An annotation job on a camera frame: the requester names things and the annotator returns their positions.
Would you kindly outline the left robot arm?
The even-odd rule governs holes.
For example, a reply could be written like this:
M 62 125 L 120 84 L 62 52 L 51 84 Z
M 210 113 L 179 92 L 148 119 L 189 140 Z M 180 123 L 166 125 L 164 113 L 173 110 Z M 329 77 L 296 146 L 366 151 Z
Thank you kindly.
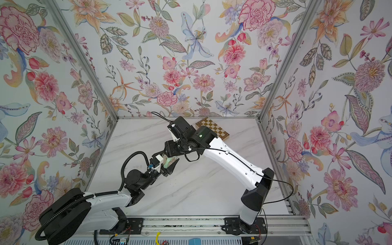
M 173 173 L 177 157 L 160 161 L 158 169 L 145 173 L 137 169 L 123 175 L 122 190 L 89 194 L 73 188 L 39 216 L 41 227 L 35 240 L 59 245 L 73 235 L 95 230 L 122 233 L 131 227 L 123 208 L 136 205 L 144 196 L 143 190 L 160 176 Z

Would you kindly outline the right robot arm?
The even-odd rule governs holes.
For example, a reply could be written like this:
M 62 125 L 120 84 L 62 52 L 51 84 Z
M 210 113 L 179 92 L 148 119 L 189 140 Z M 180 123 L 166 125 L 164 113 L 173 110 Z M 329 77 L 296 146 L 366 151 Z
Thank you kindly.
M 240 223 L 253 225 L 271 189 L 275 172 L 250 163 L 206 126 L 195 129 L 181 116 L 164 120 L 168 122 L 167 128 L 173 138 L 165 142 L 164 154 L 167 157 L 187 157 L 196 152 L 199 157 L 203 155 L 231 173 L 245 187 L 241 197 Z

